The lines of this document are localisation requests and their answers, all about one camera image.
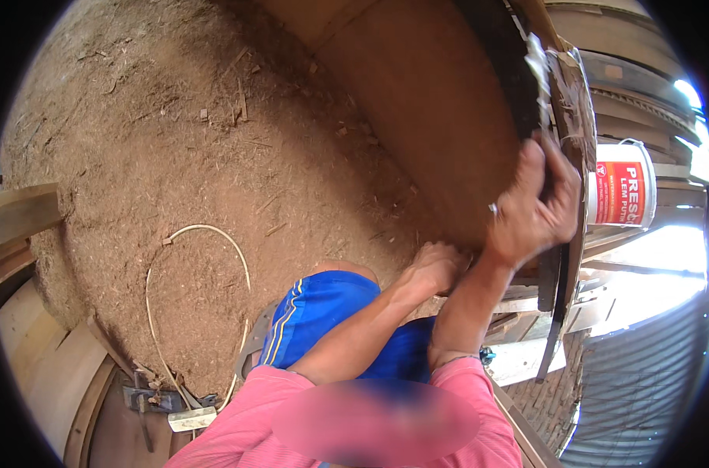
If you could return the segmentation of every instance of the white glue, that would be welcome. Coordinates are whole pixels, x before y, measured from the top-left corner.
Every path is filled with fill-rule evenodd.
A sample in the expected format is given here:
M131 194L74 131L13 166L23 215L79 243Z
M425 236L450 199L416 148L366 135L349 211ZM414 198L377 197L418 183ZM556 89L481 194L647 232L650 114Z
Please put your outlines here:
M597 145L588 196L588 224L648 228L656 214L656 173L645 145L631 138Z

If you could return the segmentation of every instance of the glue bucket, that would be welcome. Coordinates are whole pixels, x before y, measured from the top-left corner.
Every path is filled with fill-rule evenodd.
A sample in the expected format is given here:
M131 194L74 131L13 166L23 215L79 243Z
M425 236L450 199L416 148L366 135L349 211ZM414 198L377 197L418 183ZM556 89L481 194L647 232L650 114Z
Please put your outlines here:
M597 145L588 197L588 224L648 228L656 214L656 173L645 145L631 138Z

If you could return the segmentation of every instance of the red label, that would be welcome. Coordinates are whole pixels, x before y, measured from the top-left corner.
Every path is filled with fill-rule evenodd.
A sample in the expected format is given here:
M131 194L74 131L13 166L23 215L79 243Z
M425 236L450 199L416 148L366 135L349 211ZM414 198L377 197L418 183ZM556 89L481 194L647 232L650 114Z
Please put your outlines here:
M645 177L640 163L596 164L597 224L642 223L645 212Z

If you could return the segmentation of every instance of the person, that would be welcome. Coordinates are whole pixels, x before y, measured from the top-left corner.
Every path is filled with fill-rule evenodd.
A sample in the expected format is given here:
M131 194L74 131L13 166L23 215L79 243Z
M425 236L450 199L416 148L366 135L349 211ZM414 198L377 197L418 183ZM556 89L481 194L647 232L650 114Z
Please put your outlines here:
M544 201L545 166L552 186ZM492 312L515 271L576 232L580 175L549 137L535 133L500 195L476 264L442 242L426 243L384 291L363 266L325 261L275 308L257 365L205 432L166 466L327 466L285 447L274 411L314 386L355 378L429 383L468 401L477 434L457 452L424 466L521 466L513 431L494 403L478 359ZM436 317L399 326L420 304L453 292Z

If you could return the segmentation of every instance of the hand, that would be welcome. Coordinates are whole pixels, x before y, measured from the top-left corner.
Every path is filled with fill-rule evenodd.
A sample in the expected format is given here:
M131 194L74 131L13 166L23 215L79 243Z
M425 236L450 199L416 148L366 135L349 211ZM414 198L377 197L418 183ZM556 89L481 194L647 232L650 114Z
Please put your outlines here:
M442 242L427 242L407 268L427 297L449 290L469 267L469 257Z
M539 200L545 182L545 158L553 175L553 193ZM531 257L573 238L577 229L580 175L548 136L536 132L520 150L515 182L497 200L489 226L488 253L517 269Z

